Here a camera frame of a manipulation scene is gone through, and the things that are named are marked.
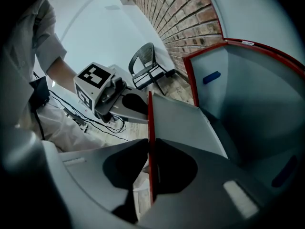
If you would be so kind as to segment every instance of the chair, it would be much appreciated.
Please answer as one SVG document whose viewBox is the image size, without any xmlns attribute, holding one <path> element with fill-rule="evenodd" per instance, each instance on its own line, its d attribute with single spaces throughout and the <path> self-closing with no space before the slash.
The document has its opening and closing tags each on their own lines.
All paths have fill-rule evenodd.
<svg viewBox="0 0 305 229">
<path fill-rule="evenodd" d="M 140 70 L 137 74 L 135 74 L 134 71 L 133 71 L 133 66 L 134 66 L 134 63 L 135 63 L 135 61 L 137 60 L 138 57 L 141 60 L 143 66 L 144 66 L 144 69 Z M 146 67 L 145 64 L 150 62 L 150 61 L 152 61 L 152 64 Z M 141 79 L 143 79 L 144 77 L 149 75 L 149 77 L 152 80 L 152 82 L 157 85 L 157 87 L 159 88 L 160 92 L 165 96 L 165 94 L 162 91 L 161 87 L 158 85 L 158 83 L 155 81 L 155 79 L 153 78 L 153 76 L 151 74 L 151 72 L 156 70 L 158 67 L 160 67 L 163 71 L 165 71 L 165 73 L 167 73 L 167 71 L 156 62 L 154 45 L 151 42 L 149 42 L 149 43 L 145 44 L 144 46 L 142 46 L 135 53 L 135 55 L 132 57 L 132 59 L 131 59 L 131 61 L 129 63 L 128 69 L 129 69 L 130 74 L 132 75 L 132 81 L 133 81 L 134 86 L 138 89 L 136 84 Z"/>
</svg>

